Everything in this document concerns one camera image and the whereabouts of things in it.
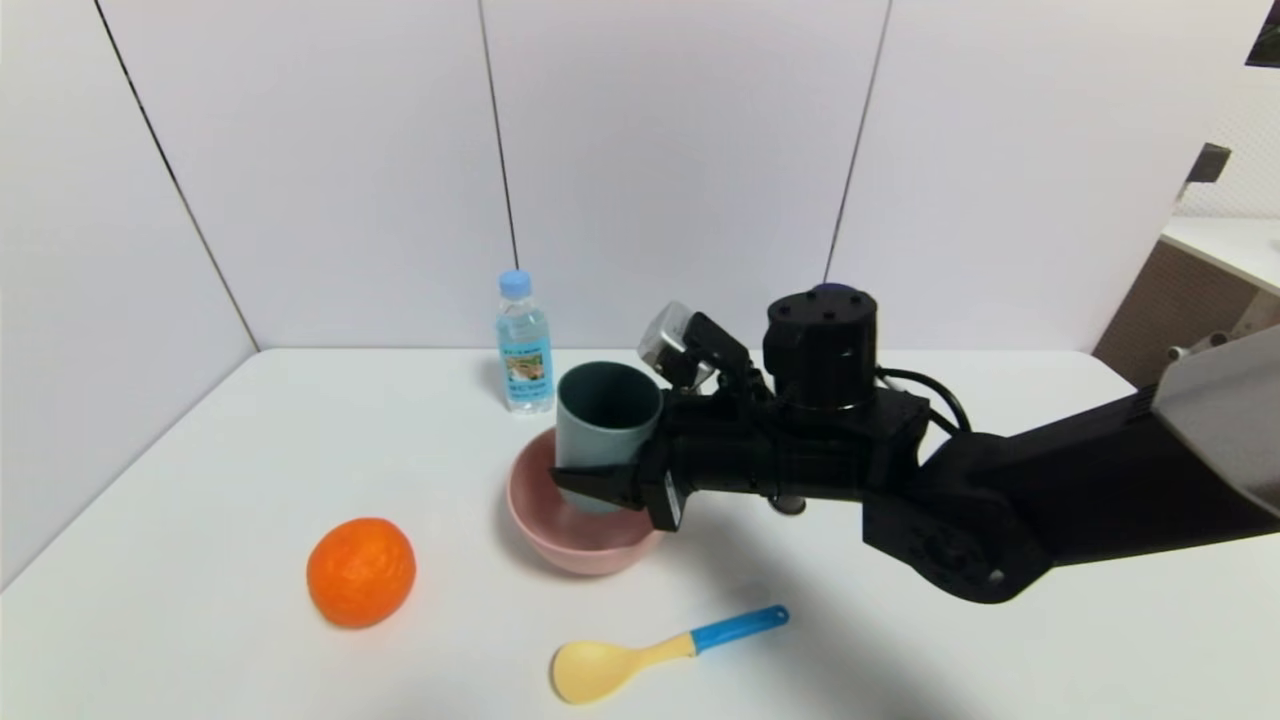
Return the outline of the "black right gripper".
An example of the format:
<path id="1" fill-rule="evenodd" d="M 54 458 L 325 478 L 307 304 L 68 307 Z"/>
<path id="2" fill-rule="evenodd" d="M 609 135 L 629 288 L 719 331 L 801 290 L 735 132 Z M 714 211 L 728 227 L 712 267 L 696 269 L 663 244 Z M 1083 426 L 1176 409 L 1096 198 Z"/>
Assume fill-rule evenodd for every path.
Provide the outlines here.
<path id="1" fill-rule="evenodd" d="M 634 462 L 552 468 L 561 496 L 581 511 L 646 510 L 655 529 L 677 532 L 698 492 L 778 493 L 778 441 L 750 423 L 663 421 Z"/>

